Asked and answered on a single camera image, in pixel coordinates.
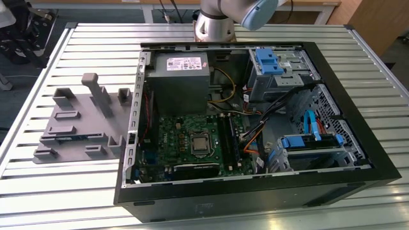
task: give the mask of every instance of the floor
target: floor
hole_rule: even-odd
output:
[[[176,12],[168,13],[172,20],[177,20]],[[181,11],[184,22],[192,23],[192,11]],[[156,23],[165,23],[163,13],[153,11],[153,19]],[[68,22],[80,23],[144,23],[142,10],[59,10],[59,18],[55,24],[54,32],[50,38],[46,54],[50,55],[60,38]],[[409,88],[409,45],[396,40],[392,47],[381,57],[384,62],[395,63],[392,72],[396,77]],[[2,128],[11,127],[31,88],[35,84],[36,77],[24,77],[20,75],[38,76],[42,72],[31,64],[12,65],[3,56],[0,56],[0,72],[10,77],[8,80],[14,84],[14,90],[0,91],[0,143],[7,135],[7,131]]]

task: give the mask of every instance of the metal workbench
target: metal workbench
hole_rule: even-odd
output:
[[[55,102],[55,89],[86,93],[86,72],[108,92],[134,89],[140,42],[192,41],[189,24],[79,24],[67,28],[0,148],[0,227],[88,229],[128,226],[164,229],[408,229],[409,94],[357,33],[343,26],[236,27],[239,41],[313,41],[373,129],[403,179],[325,207],[140,224],[112,205],[119,160],[32,163]]]

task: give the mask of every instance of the red wire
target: red wire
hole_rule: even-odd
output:
[[[316,119],[316,122],[319,123],[320,129],[321,129],[321,132],[325,134],[325,133],[327,133],[327,131],[325,131],[325,128],[324,128],[323,123],[321,123],[321,121],[320,121],[320,119],[319,119],[319,118]]]
[[[147,133],[148,133],[148,129],[149,129],[149,123],[151,123],[148,96],[147,96],[147,93],[144,93],[143,95],[144,95],[144,97],[145,97],[145,108],[147,108],[148,124],[147,124],[145,132],[144,132],[143,137],[142,137],[142,142],[143,142],[143,140],[145,139],[145,136],[147,136]]]

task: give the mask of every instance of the motherboard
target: motherboard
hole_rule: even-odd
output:
[[[251,158],[239,145],[229,144],[245,130],[240,115],[161,116],[159,120],[159,150],[145,152],[147,164],[163,166],[147,166],[152,182],[253,174]]]

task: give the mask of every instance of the white cable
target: white cable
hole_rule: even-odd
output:
[[[221,109],[219,109],[215,105],[212,105],[211,103],[209,103],[209,105],[213,106],[219,111],[223,111],[223,112],[225,112],[225,113],[239,113],[239,114],[243,114],[243,115],[253,115],[253,114],[247,114],[247,113],[244,113],[244,112],[235,111],[235,110],[221,110]]]
[[[14,75],[14,76],[4,76],[6,78],[15,78],[15,77],[31,77],[31,78],[38,78],[39,76],[35,75]]]

